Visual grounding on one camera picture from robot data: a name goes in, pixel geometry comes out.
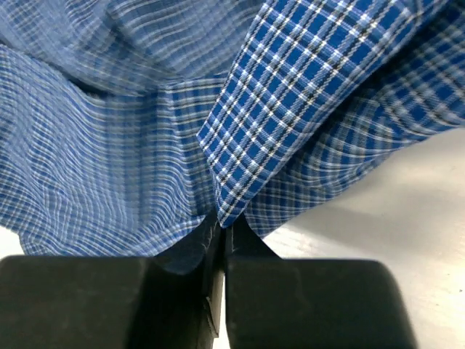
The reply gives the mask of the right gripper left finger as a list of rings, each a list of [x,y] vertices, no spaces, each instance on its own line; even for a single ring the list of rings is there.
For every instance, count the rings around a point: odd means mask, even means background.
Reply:
[[[219,334],[214,213],[155,257],[1,261],[3,348],[211,348]]]

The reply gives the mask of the blue checked long sleeve shirt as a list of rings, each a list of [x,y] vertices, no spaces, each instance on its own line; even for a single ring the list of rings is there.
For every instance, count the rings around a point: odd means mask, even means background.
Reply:
[[[462,1],[3,1],[1,225],[32,255],[264,237],[464,125]]]

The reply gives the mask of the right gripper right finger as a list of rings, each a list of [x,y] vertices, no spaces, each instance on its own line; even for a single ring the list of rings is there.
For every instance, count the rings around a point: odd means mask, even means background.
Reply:
[[[279,257],[240,218],[225,231],[231,348],[416,348],[397,282],[375,260]]]

